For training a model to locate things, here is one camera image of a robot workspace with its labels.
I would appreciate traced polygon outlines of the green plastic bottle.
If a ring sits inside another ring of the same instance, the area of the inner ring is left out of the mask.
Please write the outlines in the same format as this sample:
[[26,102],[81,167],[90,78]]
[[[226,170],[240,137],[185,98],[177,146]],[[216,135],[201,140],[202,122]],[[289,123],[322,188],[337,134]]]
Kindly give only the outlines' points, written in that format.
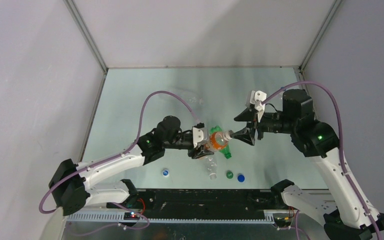
[[[216,125],[212,127],[209,132],[212,135],[215,132],[221,132],[221,131],[222,131],[222,128],[219,125]],[[219,150],[219,152],[222,153],[226,159],[230,159],[232,157],[229,144],[227,144],[223,149]]]

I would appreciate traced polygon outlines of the blue bottle cap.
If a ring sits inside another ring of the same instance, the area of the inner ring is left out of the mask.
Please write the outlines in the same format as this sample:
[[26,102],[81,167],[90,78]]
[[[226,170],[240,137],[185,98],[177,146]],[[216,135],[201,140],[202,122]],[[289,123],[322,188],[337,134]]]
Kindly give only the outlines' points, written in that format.
[[245,176],[243,174],[238,174],[237,181],[243,183],[245,181]]

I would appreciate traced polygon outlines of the right circuit board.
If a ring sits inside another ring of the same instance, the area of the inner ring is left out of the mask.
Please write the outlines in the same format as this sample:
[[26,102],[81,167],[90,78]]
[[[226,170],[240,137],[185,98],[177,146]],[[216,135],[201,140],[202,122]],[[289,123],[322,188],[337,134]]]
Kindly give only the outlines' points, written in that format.
[[290,228],[293,222],[292,217],[275,217],[273,220],[273,226],[280,229]]

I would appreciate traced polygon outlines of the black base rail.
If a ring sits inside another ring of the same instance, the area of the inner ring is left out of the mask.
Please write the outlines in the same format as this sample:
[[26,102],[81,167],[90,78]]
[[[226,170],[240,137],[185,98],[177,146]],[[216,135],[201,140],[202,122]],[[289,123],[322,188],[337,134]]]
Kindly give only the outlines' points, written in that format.
[[269,210],[286,210],[280,196],[261,189],[143,188],[123,202],[149,219],[262,220]]

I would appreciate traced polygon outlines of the green bottle cap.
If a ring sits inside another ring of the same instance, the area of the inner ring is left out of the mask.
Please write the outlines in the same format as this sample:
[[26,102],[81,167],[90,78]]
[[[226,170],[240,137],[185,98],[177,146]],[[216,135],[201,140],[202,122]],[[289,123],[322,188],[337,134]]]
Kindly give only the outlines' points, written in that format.
[[226,176],[227,179],[233,179],[234,178],[234,174],[230,170],[227,170],[225,172],[225,176]]

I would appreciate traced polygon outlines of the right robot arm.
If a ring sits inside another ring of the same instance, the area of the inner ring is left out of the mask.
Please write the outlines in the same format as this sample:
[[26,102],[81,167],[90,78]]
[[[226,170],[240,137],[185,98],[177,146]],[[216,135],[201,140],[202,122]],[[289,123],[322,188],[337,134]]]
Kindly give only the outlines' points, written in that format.
[[264,133],[287,134],[293,145],[315,166],[334,202],[304,192],[285,179],[271,187],[271,204],[286,206],[318,222],[331,240],[369,240],[384,231],[384,213],[362,191],[349,168],[342,140],[327,123],[316,120],[313,100],[303,89],[282,94],[282,110],[266,112],[266,93],[252,90],[246,109],[235,117],[246,126],[232,137],[249,145]]

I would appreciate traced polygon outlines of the orange label bottle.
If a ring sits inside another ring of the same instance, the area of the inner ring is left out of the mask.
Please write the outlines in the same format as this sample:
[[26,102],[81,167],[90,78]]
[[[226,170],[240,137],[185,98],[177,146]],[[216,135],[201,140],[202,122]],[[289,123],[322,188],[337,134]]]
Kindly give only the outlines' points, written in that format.
[[216,150],[216,152],[222,150],[229,143],[229,140],[225,140],[223,138],[223,132],[225,131],[214,132],[209,136],[208,141],[212,145],[213,149]]

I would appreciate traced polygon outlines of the left circuit board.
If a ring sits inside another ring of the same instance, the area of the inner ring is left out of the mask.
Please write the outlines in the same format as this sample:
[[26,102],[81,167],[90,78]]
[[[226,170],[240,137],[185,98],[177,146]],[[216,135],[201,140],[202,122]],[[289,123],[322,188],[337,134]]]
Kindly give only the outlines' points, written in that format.
[[124,216],[123,216],[123,219],[125,221],[127,220],[140,220],[141,219],[141,216],[135,212],[125,212],[124,213]]

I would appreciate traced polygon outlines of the far clear bottle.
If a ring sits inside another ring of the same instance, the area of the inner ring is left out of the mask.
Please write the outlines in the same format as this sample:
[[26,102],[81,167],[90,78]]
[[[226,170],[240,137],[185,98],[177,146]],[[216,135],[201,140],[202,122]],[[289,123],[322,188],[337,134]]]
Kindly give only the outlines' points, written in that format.
[[202,95],[192,90],[172,88],[171,92],[178,95],[191,106],[202,106],[205,103]]

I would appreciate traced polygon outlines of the blue white cap left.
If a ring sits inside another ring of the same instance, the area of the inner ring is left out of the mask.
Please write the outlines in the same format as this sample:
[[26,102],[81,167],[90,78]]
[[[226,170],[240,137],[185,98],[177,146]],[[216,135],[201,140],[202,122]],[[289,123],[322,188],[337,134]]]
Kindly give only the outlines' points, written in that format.
[[162,170],[161,174],[162,174],[165,178],[167,178],[167,177],[169,176],[170,172],[169,172],[168,169],[165,168],[165,169]]

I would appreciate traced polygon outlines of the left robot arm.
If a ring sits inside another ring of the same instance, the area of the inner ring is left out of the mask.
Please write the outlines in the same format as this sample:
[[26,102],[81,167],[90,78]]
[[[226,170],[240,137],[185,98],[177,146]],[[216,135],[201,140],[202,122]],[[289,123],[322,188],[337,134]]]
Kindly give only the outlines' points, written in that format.
[[114,184],[106,184],[104,180],[150,164],[162,158],[167,149],[186,150],[191,159],[212,155],[207,145],[210,138],[203,123],[183,131],[177,117],[166,116],[122,153],[85,164],[74,163],[72,159],[62,161],[48,186],[64,217],[86,206],[103,203],[133,208],[138,202],[138,192],[131,180],[122,179]]

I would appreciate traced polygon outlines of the circuit board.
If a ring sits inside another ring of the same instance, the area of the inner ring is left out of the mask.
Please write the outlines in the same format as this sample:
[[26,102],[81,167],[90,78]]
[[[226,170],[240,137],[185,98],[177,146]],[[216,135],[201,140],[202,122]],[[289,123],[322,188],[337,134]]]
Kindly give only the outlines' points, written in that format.
[[280,229],[290,228],[293,222],[292,217],[275,217],[273,220],[273,226]]
[[125,212],[124,213],[124,216],[123,216],[123,219],[125,221],[127,220],[140,220],[141,219],[141,216],[135,212]]

